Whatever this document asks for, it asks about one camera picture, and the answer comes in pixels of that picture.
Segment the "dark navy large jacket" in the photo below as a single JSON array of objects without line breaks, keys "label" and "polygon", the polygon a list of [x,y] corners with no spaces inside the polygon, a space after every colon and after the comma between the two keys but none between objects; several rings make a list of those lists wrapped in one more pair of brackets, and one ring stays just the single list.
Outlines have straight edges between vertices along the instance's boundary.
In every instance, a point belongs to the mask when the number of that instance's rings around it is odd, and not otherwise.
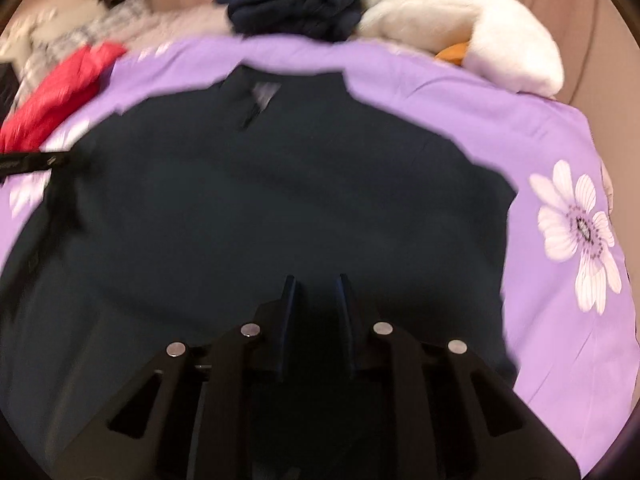
[{"label": "dark navy large jacket", "polygon": [[339,73],[240,65],[108,116],[54,168],[1,278],[1,409],[50,467],[171,341],[205,344],[334,284],[430,344],[466,342],[508,382],[514,189],[454,142],[355,100]]}]

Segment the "red puffer jacket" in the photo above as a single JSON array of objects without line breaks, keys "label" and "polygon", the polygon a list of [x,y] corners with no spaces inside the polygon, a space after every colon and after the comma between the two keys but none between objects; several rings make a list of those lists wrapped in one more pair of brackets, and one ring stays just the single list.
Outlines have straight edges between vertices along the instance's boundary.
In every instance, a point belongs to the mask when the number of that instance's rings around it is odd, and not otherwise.
[{"label": "red puffer jacket", "polygon": [[38,152],[40,146],[76,110],[101,90],[102,76],[127,53],[122,44],[83,46],[43,79],[1,127],[1,154]]}]

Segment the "grey plaid pillow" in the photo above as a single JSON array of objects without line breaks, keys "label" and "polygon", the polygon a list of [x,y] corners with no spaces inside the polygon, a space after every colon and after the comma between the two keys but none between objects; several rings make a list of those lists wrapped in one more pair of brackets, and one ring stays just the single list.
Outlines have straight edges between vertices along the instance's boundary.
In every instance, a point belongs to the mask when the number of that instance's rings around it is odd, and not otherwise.
[{"label": "grey plaid pillow", "polygon": [[89,0],[65,11],[42,10],[14,22],[1,35],[1,59],[12,64],[18,79],[10,110],[19,108],[44,77],[76,50],[112,39],[150,14],[148,0],[125,0],[111,9]]}]

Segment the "purple floral bed sheet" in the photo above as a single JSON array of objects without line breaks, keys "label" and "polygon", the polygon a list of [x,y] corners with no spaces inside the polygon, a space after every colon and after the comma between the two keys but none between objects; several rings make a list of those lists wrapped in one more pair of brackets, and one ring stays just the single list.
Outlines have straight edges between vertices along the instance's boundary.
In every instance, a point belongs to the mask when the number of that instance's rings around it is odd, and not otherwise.
[{"label": "purple floral bed sheet", "polygon": [[509,182],[515,196],[501,295],[504,342],[516,367],[510,383],[579,469],[590,470],[628,419],[639,346],[625,257],[585,116],[373,42],[209,36],[121,58],[103,93],[58,127],[48,149],[71,148],[108,116],[147,99],[209,88],[240,65],[283,76],[339,73],[355,100],[444,136]]}]

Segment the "beige blanket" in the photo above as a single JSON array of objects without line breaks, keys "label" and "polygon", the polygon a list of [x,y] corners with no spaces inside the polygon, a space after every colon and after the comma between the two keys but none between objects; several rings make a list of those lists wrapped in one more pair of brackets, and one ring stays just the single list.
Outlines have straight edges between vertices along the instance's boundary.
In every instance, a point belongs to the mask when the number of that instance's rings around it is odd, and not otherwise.
[{"label": "beige blanket", "polygon": [[210,35],[232,35],[224,6],[206,4],[184,10],[145,15],[116,30],[108,41],[123,44],[129,51],[141,51],[172,44],[184,38]]}]

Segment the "folded dark navy garment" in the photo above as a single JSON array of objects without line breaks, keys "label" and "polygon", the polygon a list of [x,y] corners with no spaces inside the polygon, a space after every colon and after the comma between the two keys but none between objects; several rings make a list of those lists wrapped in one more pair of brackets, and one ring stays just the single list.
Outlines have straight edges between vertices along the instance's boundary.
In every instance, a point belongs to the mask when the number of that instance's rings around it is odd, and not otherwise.
[{"label": "folded dark navy garment", "polygon": [[239,35],[297,35],[313,40],[343,42],[356,30],[361,0],[215,0],[227,8],[232,29]]}]

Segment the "white plush toy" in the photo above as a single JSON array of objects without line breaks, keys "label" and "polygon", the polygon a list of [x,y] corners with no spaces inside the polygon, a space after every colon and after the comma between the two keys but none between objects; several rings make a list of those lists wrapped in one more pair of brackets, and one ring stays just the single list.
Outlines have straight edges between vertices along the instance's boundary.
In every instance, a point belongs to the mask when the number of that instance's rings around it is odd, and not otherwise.
[{"label": "white plush toy", "polygon": [[362,0],[358,34],[437,54],[468,50],[462,66],[514,93],[556,96],[561,53],[541,21],[518,0]]}]

